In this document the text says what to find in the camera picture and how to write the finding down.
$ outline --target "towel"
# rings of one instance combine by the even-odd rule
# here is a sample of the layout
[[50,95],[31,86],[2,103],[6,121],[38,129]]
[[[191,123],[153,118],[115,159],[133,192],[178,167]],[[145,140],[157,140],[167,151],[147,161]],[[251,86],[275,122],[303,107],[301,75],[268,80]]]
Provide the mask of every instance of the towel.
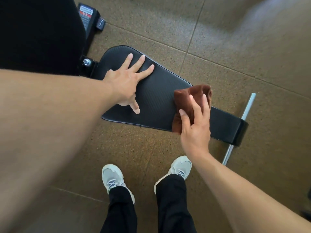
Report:
[[193,108],[192,108],[192,105],[189,99],[189,95],[193,96],[194,100],[198,103],[198,105],[201,107],[201,110],[203,112],[203,102],[202,102],[203,94],[206,95],[208,105],[211,108],[212,90],[211,90],[211,86],[209,85],[196,85],[190,88],[174,91],[174,102],[175,102],[177,111],[173,119],[172,132],[181,134],[182,123],[181,123],[181,117],[179,113],[180,109],[186,112],[186,114],[189,116],[190,124],[191,125],[193,124],[194,112],[193,112]]

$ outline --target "chrome bar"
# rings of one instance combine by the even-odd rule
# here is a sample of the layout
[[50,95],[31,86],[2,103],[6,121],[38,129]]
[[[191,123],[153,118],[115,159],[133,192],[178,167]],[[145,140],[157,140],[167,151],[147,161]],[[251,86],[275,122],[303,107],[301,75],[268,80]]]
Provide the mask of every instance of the chrome bar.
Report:
[[[246,120],[246,117],[247,117],[247,115],[248,115],[248,113],[249,113],[249,111],[253,105],[255,97],[256,97],[256,93],[252,93],[251,96],[249,97],[247,105],[246,105],[245,110],[243,112],[243,115],[241,117],[243,120]],[[225,165],[225,166],[227,165],[227,162],[230,158],[230,155],[231,155],[233,148],[234,148],[234,145],[229,145],[227,152],[226,152],[226,155],[224,157],[224,160],[222,161],[223,165]]]

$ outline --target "shoelace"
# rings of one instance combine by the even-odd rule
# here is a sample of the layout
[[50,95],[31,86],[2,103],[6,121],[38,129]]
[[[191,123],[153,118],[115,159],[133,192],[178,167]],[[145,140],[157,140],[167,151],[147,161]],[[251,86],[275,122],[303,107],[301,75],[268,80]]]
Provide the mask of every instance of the shoelace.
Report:
[[107,184],[108,184],[108,188],[109,189],[114,188],[114,187],[116,187],[118,185],[118,183],[116,182],[115,179],[112,179],[112,180],[108,181]]
[[180,170],[180,169],[178,169],[177,175],[181,176],[183,179],[185,179],[185,176],[186,176],[186,174],[182,170]]

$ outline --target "sneaker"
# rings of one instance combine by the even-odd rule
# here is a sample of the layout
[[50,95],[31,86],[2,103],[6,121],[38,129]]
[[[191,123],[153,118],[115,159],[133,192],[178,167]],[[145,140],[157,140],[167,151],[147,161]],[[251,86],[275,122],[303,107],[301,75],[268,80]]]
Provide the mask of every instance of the sneaker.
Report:
[[155,194],[156,194],[156,186],[160,181],[162,181],[162,179],[166,178],[170,174],[177,174],[178,176],[181,176],[183,179],[186,180],[187,177],[189,176],[191,168],[192,162],[187,158],[187,156],[184,155],[175,159],[171,165],[171,168],[169,169],[168,174],[160,178],[160,180],[158,180],[157,183],[155,184],[153,188]]
[[131,194],[133,204],[135,203],[135,198],[132,192],[127,188],[127,186],[124,183],[123,174],[117,166],[113,164],[107,164],[103,167],[103,170],[101,171],[101,177],[103,179],[104,186],[107,189],[107,193],[109,194],[109,191],[116,187],[116,186],[124,186]]

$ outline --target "bolt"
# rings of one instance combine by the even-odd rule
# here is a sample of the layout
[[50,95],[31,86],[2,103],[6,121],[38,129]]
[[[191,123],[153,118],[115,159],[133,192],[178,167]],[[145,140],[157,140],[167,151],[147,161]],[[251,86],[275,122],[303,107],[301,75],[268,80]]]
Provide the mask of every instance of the bolt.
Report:
[[84,64],[84,66],[89,67],[92,64],[92,62],[90,59],[84,59],[83,64]]

